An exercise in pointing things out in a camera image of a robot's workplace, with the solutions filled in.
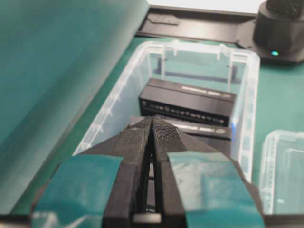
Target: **black box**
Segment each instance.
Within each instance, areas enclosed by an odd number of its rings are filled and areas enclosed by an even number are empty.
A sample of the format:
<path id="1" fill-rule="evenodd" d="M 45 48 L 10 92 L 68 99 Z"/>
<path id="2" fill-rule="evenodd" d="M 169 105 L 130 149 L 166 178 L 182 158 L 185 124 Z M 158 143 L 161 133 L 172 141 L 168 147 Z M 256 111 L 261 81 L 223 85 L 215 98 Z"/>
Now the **black box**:
<path id="1" fill-rule="evenodd" d="M 141 121 L 143 118 L 144 117 L 142 116 L 131 116 L 129 125 L 133 125 Z M 208 146 L 213 147 L 230 157 L 232 138 L 231 128 L 171 120 L 168 118 L 164 120 L 180 128 L 184 133 L 196 137 Z"/>
<path id="2" fill-rule="evenodd" d="M 156 114 L 185 121 L 228 126 L 236 95 L 151 78 L 139 102 L 142 116 Z"/>

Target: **white label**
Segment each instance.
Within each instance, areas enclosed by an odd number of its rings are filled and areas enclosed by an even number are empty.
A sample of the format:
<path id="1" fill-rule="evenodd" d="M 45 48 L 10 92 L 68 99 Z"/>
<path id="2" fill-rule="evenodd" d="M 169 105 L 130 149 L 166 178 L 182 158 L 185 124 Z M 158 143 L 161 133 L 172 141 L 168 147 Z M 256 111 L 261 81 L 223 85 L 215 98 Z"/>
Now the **white label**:
<path id="1" fill-rule="evenodd" d="M 198 127 L 195 126 L 188 126 L 188 125 L 181 125 L 181 124 L 174 124 L 174 126 L 181 128 L 181 129 L 188 129 L 188 130 L 198 130 Z"/>
<path id="2" fill-rule="evenodd" d="M 200 127 L 199 130 L 202 131 L 202 132 L 214 132 L 214 129 L 205 128 L 205 127 Z"/>
<path id="3" fill-rule="evenodd" d="M 231 95 L 230 95 L 230 94 L 223 94 L 223 97 L 224 97 L 224 98 L 230 98 Z"/>
<path id="4" fill-rule="evenodd" d="M 207 93 L 207 90 L 204 90 L 204 89 L 196 89 L 196 88 L 187 87 L 187 86 L 182 86 L 181 88 L 184 90 L 189 90 L 189 91 L 198 92 L 198 93 L 202 93 L 202 94 Z"/>
<path id="5" fill-rule="evenodd" d="M 193 91 L 193 92 L 197 92 L 197 93 L 201 93 L 201 94 L 209 94 L 209 95 L 213 95 L 213 96 L 222 96 L 222 93 L 219 92 L 215 92 L 215 91 L 207 91 L 205 89 L 197 89 L 197 88 L 193 88 L 193 87 L 188 87 L 188 86 L 182 86 L 181 87 L 184 90 L 189 90 L 189 91 Z"/>
<path id="6" fill-rule="evenodd" d="M 224 129 L 217 129 L 215 131 L 216 134 L 224 134 L 226 131 Z"/>

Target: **green table surface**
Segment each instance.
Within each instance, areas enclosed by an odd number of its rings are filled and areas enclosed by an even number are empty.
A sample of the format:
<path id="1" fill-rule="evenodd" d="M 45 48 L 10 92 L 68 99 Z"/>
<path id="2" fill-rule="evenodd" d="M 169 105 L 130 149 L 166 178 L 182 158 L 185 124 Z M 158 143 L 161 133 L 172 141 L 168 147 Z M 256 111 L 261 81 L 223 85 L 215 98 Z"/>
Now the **green table surface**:
<path id="1" fill-rule="evenodd" d="M 134 50 L 139 44 L 151 40 L 170 41 L 172 39 L 135 37 L 131 41 L 106 82 L 76 123 L 69 136 L 40 168 L 39 172 L 14 207 L 12 211 L 13 214 L 30 213 L 31 204 L 36 195 L 36 191 L 47 182 L 55 168 L 73 154 Z M 213 41 L 202 41 L 202 43 L 218 44 Z M 233 44 L 227 44 L 227 46 L 236 48 Z M 303 85 L 304 64 L 294 66 L 261 64 L 256 110 L 252 179 L 256 185 L 259 180 L 261 151 L 265 137 L 270 132 L 277 129 L 296 132 L 304 131 L 304 121 L 302 121 L 301 118 L 304 116 L 304 103 L 302 102 L 302 98 L 304 98 Z"/>

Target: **green tape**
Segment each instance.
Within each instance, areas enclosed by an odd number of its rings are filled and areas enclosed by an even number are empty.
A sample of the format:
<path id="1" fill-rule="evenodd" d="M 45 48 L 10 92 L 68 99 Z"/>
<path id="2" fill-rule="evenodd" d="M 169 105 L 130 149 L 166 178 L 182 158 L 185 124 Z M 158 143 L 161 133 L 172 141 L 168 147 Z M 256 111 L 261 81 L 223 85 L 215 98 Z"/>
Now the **green tape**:
<path id="1" fill-rule="evenodd" d="M 263 219 L 234 165 L 221 153 L 168 153 L 188 228 L 261 228 Z"/>
<path id="2" fill-rule="evenodd" d="M 101 227 L 121 160 L 78 155 L 64 162 L 35 208 L 32 227 Z"/>

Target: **plastic storage box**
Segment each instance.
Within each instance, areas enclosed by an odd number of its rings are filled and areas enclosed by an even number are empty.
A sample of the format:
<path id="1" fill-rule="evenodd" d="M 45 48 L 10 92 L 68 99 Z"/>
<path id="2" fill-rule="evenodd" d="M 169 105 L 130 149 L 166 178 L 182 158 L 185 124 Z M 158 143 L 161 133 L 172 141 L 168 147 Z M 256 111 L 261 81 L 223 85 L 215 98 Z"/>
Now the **plastic storage box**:
<path id="1" fill-rule="evenodd" d="M 134 52 L 74 154 L 119 133 L 139 116 L 138 97 L 149 78 L 237 94 L 230 126 L 232 157 L 251 181 L 260 59 L 257 54 L 199 43 L 145 42 Z"/>
<path id="2" fill-rule="evenodd" d="M 304 132 L 277 130 L 265 139 L 259 190 L 266 214 L 304 214 Z"/>

